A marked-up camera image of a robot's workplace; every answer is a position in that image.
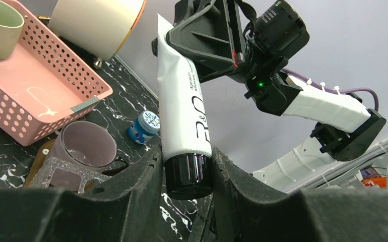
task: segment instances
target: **wooden coaster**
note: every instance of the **wooden coaster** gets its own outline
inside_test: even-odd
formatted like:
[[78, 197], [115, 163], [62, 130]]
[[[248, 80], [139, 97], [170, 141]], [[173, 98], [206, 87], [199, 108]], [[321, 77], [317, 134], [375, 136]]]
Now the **wooden coaster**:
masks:
[[[40, 168], [43, 166], [44, 160], [47, 155], [43, 154], [43, 150], [47, 149], [50, 150], [53, 147], [55, 140], [47, 141], [44, 145], [40, 147], [40, 149], [37, 152], [37, 155], [35, 156], [34, 163], [32, 163], [31, 169], [29, 170], [28, 176], [26, 177], [25, 184], [23, 184], [24, 188], [27, 188], [29, 183], [31, 183], [34, 176], [38, 173]], [[94, 183], [87, 184], [84, 188], [85, 191], [92, 188], [94, 186]]]

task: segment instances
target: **pink basket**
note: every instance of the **pink basket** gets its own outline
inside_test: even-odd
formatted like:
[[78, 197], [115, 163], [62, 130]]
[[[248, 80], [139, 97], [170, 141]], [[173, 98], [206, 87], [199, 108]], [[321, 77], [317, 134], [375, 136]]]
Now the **pink basket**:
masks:
[[25, 26], [0, 61], [0, 128], [28, 146], [90, 112], [112, 88], [16, 0]]

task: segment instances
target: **blue jar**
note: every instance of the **blue jar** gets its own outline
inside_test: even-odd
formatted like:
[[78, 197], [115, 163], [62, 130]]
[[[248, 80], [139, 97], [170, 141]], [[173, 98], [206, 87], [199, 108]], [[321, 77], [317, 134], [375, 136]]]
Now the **blue jar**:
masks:
[[128, 136], [138, 144], [145, 144], [160, 130], [160, 119], [151, 111], [143, 111], [127, 129]]

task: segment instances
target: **tube of lotion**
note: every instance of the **tube of lotion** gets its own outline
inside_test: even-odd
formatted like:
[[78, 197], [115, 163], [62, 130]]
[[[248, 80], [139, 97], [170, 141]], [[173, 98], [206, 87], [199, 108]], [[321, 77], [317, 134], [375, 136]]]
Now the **tube of lotion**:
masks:
[[166, 42], [173, 28], [158, 15], [157, 82], [166, 187], [177, 200], [212, 192], [212, 146], [194, 63]]

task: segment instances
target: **black marble countertop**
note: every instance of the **black marble countertop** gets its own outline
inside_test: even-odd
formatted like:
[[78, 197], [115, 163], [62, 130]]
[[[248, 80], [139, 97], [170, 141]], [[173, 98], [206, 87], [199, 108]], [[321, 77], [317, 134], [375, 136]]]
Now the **black marble countertop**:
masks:
[[[88, 64], [93, 63], [90, 55], [80, 57]], [[142, 111], [157, 113], [158, 101], [116, 58], [104, 63], [97, 72], [114, 92], [82, 119], [105, 127], [117, 142], [118, 154], [129, 163], [134, 163], [160, 140], [155, 136], [147, 145], [139, 145], [129, 139], [126, 129]], [[38, 149], [56, 136], [53, 133], [33, 145], [23, 147], [0, 129], [0, 189], [21, 189]], [[167, 196], [164, 183], [162, 188], [160, 207], [157, 208], [162, 215], [158, 221], [157, 241], [187, 241], [198, 207], [204, 199], [173, 200]]]

